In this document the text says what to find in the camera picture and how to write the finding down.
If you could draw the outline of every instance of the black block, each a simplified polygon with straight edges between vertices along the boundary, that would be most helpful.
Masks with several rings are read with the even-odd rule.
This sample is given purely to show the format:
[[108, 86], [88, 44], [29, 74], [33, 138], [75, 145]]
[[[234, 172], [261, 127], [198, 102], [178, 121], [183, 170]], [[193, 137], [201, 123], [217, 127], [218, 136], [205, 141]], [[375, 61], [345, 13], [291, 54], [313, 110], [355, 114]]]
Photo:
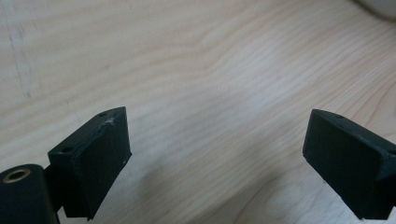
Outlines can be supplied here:
[[93, 218], [131, 155], [125, 107], [93, 117], [52, 149], [66, 215]]
[[389, 217], [396, 202], [391, 142], [342, 116], [313, 110], [303, 153], [358, 218]]

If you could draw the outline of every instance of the screw hole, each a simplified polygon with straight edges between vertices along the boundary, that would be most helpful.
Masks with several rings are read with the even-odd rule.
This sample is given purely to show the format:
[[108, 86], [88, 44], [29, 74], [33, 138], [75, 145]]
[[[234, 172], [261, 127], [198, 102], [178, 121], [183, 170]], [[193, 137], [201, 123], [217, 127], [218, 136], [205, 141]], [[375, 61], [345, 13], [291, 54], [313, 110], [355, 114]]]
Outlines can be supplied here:
[[72, 147], [65, 147], [64, 149], [62, 149], [62, 152], [63, 153], [67, 153], [67, 152], [71, 152], [71, 151], [73, 151], [74, 149], [72, 148]]
[[24, 179], [29, 174], [30, 174], [29, 169], [16, 170], [16, 171], [13, 171], [10, 174], [6, 175], [6, 177], [4, 177], [4, 179], [3, 179], [3, 182], [6, 184], [11, 184], [11, 183], [14, 183], [14, 182]]

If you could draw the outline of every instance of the black plastic bracket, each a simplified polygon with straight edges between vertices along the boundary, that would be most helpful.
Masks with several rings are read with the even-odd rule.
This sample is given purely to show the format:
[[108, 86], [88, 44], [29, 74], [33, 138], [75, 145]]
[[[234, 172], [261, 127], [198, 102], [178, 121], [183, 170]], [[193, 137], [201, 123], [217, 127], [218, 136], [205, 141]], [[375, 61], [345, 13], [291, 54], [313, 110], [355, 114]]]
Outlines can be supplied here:
[[314, 109], [304, 156], [359, 218], [387, 219], [396, 204], [396, 146], [340, 115]]
[[125, 107], [90, 119], [49, 152], [50, 166], [26, 164], [0, 174], [0, 223], [91, 219], [131, 157]]

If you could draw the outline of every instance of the wooden table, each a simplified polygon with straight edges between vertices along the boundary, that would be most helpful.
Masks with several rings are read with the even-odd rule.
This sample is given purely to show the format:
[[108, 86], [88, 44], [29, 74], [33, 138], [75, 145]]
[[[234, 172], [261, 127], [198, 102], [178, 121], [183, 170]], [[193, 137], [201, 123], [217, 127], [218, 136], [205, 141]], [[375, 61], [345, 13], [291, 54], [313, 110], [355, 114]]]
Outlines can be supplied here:
[[90, 223], [360, 223], [304, 135], [319, 108], [396, 142], [395, 36], [347, 0], [2, 0], [0, 170], [125, 105], [134, 155]]

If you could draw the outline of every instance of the wood grain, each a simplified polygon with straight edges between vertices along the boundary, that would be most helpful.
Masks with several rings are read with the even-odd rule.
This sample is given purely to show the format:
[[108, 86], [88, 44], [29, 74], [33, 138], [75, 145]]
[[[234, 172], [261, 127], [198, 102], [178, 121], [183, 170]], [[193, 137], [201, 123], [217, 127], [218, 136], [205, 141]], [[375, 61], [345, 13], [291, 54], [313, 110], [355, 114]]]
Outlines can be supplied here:
[[320, 108], [396, 142], [395, 36], [347, 0], [1, 0], [0, 170], [125, 105], [91, 223], [360, 223], [304, 134]]

